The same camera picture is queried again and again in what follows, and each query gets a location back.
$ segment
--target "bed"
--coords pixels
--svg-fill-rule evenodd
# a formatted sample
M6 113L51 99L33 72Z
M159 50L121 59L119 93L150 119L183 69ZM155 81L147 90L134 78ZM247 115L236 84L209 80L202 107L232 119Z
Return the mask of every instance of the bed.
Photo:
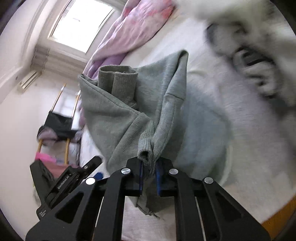
M188 51L187 79L194 78L197 90L222 106L231 122L233 135L227 150L227 165L219 183L275 238L296 206L293 198L296 165L291 148L294 144L287 141L287 132L290 136L295 134L296 120L289 117L279 121L256 90L246 84L222 57L213 53L204 35L206 27L204 22L197 22L176 10L149 42L129 53L121 64L139 67L181 49ZM287 34L296 43L289 25ZM104 159L86 127L80 165L95 155ZM94 174L97 171L103 172L105 177L109 175L104 165ZM157 215L160 220L144 216L126 198L122 239L175 240L173 205Z

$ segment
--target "white bedsheet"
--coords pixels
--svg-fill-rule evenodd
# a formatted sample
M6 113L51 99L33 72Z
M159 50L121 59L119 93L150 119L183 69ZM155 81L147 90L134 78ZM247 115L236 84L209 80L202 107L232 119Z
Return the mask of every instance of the white bedsheet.
M224 58L211 51L204 37L206 27L205 23L186 18L176 11L153 39L130 53L122 64L138 67L181 49L188 51L187 78L194 78L197 88L224 108L231 123L233 163L223 187L251 215L263 222L296 193L293 151L269 104L235 73ZM86 129L81 165L97 154L100 152ZM174 208L157 215L160 220L144 216L126 199L122 239L175 240Z

